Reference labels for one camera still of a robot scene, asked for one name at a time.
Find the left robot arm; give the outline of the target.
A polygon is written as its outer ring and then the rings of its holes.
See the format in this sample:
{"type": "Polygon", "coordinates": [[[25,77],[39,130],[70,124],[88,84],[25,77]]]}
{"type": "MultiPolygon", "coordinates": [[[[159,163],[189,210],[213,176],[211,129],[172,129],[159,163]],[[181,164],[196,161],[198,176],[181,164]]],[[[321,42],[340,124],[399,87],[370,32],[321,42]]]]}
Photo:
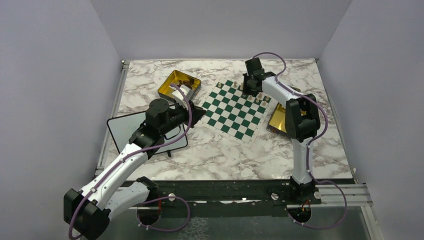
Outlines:
{"type": "Polygon", "coordinates": [[[207,111],[190,100],[170,107],[167,100],[153,100],[145,120],[134,131],[118,157],[100,175],[80,190],[71,188],[63,199],[63,218],[69,224],[68,237],[96,240],[111,220],[136,204],[152,205],[157,200],[156,184],[146,177],[119,190],[127,178],[160,148],[171,145],[187,133],[166,142],[168,132],[182,124],[193,127],[207,111]]]}

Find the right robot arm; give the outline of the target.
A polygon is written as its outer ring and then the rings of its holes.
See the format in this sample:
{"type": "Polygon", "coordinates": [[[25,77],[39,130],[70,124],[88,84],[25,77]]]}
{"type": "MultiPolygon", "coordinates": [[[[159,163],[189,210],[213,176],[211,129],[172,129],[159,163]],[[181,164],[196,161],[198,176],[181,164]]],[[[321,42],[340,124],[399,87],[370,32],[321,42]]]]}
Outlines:
{"type": "Polygon", "coordinates": [[[285,109],[284,127],[293,144],[293,173],[290,177],[289,199],[300,204],[315,191],[312,169],[312,143],[321,127],[316,98],[281,83],[273,72],[266,72],[258,57],[245,61],[244,95],[265,93],[285,109]]]}

